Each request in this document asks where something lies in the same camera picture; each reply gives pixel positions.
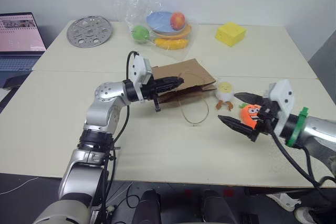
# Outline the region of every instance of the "plush toy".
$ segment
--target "plush toy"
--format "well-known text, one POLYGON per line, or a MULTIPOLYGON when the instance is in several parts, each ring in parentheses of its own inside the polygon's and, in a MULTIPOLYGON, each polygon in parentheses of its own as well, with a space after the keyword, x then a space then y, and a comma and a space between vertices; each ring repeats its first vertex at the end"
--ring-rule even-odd
POLYGON ((243 103, 239 106, 242 110, 240 111, 240 117, 244 124, 255 128, 258 120, 258 112, 260 110, 259 105, 251 105, 248 103, 243 103))
POLYGON ((232 103, 230 100, 233 98, 233 87, 230 83, 224 80, 219 80, 217 82, 217 89, 215 92, 216 97, 218 98, 218 103, 216 105, 216 109, 220 109, 223 103, 227 104, 227 108, 231 111, 233 108, 232 103))

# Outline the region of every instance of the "toy fruit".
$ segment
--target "toy fruit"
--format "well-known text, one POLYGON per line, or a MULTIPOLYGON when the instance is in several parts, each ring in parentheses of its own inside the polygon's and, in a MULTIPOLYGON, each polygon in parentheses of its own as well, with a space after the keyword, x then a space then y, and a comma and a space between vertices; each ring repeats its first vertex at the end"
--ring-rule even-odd
POLYGON ((248 103, 243 103, 239 106, 242 110, 240 111, 240 117, 244 124, 255 128, 258 120, 258 112, 260 110, 259 105, 251 105, 248 103))
POLYGON ((170 25, 174 30, 180 30, 185 25, 185 18, 183 13, 173 13, 170 18, 170 25))
POLYGON ((154 43, 163 49, 181 49, 188 45, 187 39, 161 39, 156 38, 154 43))
POLYGON ((217 82, 217 89, 215 92, 216 97, 218 98, 218 103, 216 105, 216 109, 220 109, 223 103, 227 104, 227 108, 231 111, 233 108, 233 104, 230 100, 233 98, 233 87, 230 83, 225 80, 219 80, 217 82))
POLYGON ((132 37, 136 42, 145 43, 149 39, 149 31, 143 26, 135 26, 132 31, 132 37))

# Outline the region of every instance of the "yellow sponge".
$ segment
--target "yellow sponge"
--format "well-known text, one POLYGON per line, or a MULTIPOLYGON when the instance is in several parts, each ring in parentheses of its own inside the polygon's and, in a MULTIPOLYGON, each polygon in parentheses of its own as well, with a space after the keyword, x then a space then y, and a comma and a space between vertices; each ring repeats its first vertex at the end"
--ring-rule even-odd
POLYGON ((231 47, 241 41, 244 38, 245 33, 246 29, 244 27, 229 22, 217 30, 216 39, 231 47))

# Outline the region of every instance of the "plastic bag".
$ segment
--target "plastic bag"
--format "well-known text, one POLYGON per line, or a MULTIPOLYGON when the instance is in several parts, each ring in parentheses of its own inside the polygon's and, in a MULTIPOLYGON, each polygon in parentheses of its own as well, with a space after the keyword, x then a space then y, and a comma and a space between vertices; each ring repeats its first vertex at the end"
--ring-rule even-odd
POLYGON ((116 0, 114 9, 135 43, 179 61, 185 59, 198 27, 180 10, 156 0, 116 0))

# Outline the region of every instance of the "white table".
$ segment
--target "white table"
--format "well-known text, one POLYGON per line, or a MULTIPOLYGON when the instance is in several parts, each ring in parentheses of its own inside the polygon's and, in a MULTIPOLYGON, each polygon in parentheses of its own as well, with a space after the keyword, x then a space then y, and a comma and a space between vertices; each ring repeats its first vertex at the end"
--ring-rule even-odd
MULTIPOLYGON (((72 46, 66 31, 70 22, 34 66, 43 71, 125 72, 131 50, 139 51, 152 66, 176 63, 181 54, 135 43, 125 24, 112 22, 113 35, 93 48, 72 46)), ((185 59, 196 58, 212 75, 242 77, 307 78, 316 75, 293 43, 284 27, 245 26, 246 37, 233 47, 215 38, 219 25, 199 25, 185 59)))
MULTIPOLYGON (((61 177, 79 140, 95 88, 106 81, 121 81, 123 73, 34 71, 0 114, 2 154, 0 172, 61 177)), ((227 77, 235 90, 263 94, 276 78, 227 77)), ((296 95, 293 113, 303 106, 309 113, 336 120, 336 106, 319 80, 291 79, 296 95)), ((256 143, 225 126, 208 94, 208 118, 199 126, 188 124, 176 104, 155 112, 152 102, 133 103, 129 124, 118 140, 116 179, 270 187, 311 187, 278 151, 269 136, 256 143)), ((234 109, 219 111, 238 117, 234 109)), ((202 101, 184 106, 197 120, 206 113, 202 101)), ((123 124, 122 111, 119 127, 123 124)), ((305 167, 303 151, 287 148, 305 167)), ((319 179, 331 175, 318 160, 312 166, 319 179)))

